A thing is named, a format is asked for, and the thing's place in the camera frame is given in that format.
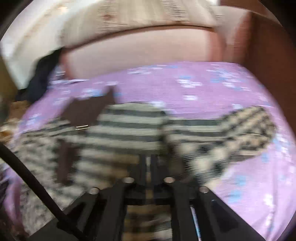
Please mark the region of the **black clothes pile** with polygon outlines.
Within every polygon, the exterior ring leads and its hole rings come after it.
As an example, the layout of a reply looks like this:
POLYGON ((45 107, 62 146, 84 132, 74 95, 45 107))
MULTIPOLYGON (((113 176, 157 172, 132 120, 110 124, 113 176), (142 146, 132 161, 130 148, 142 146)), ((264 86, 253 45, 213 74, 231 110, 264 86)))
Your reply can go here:
POLYGON ((15 101, 28 101, 29 103, 34 103, 46 93, 49 82, 48 78, 59 63, 63 49, 63 47, 56 49, 49 55, 38 60, 27 87, 18 91, 15 101))

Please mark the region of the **purple floral bed sheet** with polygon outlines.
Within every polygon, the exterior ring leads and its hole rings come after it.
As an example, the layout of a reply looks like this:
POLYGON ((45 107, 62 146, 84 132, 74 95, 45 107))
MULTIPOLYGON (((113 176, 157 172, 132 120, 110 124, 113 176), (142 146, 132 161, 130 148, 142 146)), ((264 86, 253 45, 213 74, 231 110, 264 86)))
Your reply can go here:
POLYGON ((271 94, 238 64, 179 62, 62 82, 27 110, 16 132, 38 129, 73 98, 102 96, 111 86, 119 102, 148 102, 184 118, 265 107, 277 126, 273 143, 261 156, 232 166, 214 191, 266 240, 277 240, 295 223, 294 133, 271 94))

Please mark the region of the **striped floral pillow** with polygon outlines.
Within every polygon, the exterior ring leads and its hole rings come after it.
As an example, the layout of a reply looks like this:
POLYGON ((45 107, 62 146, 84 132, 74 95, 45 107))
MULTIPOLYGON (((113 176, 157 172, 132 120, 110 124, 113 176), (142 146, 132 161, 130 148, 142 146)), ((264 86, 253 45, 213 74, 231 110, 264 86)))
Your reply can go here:
POLYGON ((60 35, 70 48, 126 30, 188 25, 214 28, 224 15, 208 1, 98 1, 72 13, 60 35))

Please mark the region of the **black cream checkered coat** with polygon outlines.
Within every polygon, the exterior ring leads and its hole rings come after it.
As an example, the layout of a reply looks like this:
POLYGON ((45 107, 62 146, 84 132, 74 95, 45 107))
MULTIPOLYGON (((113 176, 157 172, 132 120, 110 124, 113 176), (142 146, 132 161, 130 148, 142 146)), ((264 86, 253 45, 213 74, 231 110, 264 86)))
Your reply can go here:
POLYGON ((217 119, 170 116, 148 103, 115 104, 113 93, 72 102, 62 116, 21 134, 13 155, 39 191, 25 183, 23 223, 30 237, 92 188, 125 177, 120 240, 172 240, 171 201, 164 178, 208 187, 233 163, 262 154, 275 135, 262 106, 217 119))

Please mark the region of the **tiger print blanket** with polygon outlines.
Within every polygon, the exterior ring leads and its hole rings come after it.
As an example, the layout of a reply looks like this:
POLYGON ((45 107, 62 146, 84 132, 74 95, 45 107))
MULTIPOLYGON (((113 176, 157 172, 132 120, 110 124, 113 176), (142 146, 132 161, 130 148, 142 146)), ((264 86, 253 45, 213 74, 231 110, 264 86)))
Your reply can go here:
POLYGON ((18 118, 10 118, 1 126, 1 143, 7 144, 11 141, 14 135, 18 132, 21 120, 18 118))

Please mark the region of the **pink brown headboard cushion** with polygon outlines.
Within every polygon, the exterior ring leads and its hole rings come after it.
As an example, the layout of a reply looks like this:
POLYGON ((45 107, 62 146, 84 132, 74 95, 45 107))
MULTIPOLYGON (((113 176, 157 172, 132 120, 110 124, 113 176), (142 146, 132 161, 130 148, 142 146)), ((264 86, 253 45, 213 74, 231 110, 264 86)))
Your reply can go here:
POLYGON ((215 6, 219 17, 216 28, 222 40, 224 62, 243 64, 251 38, 252 13, 233 6, 215 6))

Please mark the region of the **brown garment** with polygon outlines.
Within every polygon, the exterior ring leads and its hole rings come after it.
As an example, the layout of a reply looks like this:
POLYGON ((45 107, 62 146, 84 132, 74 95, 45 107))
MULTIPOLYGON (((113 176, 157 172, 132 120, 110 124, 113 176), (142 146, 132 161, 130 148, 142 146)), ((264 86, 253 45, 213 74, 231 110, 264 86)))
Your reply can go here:
POLYGON ((12 102, 9 108, 8 120, 20 120, 29 109, 30 105, 31 103, 27 100, 12 102))

